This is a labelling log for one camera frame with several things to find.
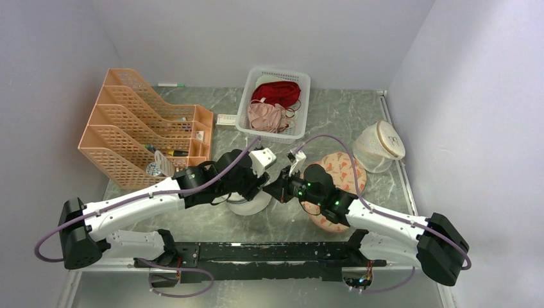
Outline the white mesh laundry bag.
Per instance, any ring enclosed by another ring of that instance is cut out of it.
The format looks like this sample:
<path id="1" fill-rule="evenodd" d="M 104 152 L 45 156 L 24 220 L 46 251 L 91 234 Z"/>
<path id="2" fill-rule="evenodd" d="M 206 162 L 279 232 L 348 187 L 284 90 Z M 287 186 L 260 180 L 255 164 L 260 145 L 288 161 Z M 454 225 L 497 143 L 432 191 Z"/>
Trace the white mesh laundry bag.
<path id="1" fill-rule="evenodd" d="M 265 193 L 259 192 L 251 201 L 240 194 L 234 192 L 225 200 L 227 207 L 233 213 L 240 216 L 251 216 L 264 210 L 271 202 L 272 197 Z"/>

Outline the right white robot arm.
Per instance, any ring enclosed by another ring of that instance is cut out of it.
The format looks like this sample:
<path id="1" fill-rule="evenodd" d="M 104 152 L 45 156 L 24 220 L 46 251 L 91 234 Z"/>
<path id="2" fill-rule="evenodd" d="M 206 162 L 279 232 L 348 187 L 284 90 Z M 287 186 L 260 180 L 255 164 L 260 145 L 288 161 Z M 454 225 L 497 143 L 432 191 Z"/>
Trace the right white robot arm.
<path id="1" fill-rule="evenodd" d="M 365 230 L 361 241 L 346 249 L 346 258 L 355 266 L 368 259 L 413 266 L 444 286 L 454 286 L 468 266 L 465 258 L 470 247 L 446 216 L 412 216 L 371 204 L 336 187 L 317 164 L 309 166 L 302 177 L 290 175 L 286 167 L 263 190 L 281 203 L 296 198 L 316 205 L 333 224 Z"/>

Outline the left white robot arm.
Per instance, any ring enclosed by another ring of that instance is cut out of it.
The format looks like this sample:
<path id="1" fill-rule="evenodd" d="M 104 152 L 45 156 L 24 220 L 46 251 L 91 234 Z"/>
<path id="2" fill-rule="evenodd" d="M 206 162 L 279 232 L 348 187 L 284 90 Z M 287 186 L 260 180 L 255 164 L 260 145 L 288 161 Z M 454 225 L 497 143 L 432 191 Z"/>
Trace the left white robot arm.
<path id="1" fill-rule="evenodd" d="M 180 258 L 168 230 L 129 232 L 124 228 L 159 214 L 197 205 L 216 205 L 238 195 L 247 201 L 258 196 L 276 162 L 268 148 L 224 153 L 216 162 L 187 167 L 137 192 L 112 200 L 65 202 L 59 223 L 78 222 L 59 232 L 63 264 L 79 270 L 102 258 L 138 258 L 168 267 Z"/>

